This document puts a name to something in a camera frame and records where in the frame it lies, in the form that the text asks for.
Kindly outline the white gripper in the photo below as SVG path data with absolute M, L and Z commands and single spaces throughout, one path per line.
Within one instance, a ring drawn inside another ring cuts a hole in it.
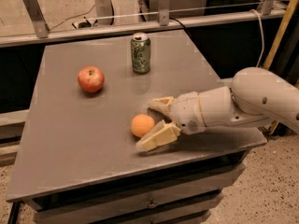
M 180 133 L 202 133 L 206 129 L 197 92 L 185 93 L 176 99 L 172 96 L 152 99 L 149 108 L 171 118 L 174 123 L 166 123 L 164 120 L 158 122 L 135 144 L 139 152 L 175 142 Z

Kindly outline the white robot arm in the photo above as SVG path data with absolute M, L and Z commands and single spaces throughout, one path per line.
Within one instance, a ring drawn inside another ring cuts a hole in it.
M 258 67 L 238 71 L 229 86 L 149 101 L 149 108 L 170 119 L 158 122 L 136 144 L 151 151 L 178 140 L 181 134 L 210 127 L 261 127 L 274 120 L 299 133 L 299 90 Z

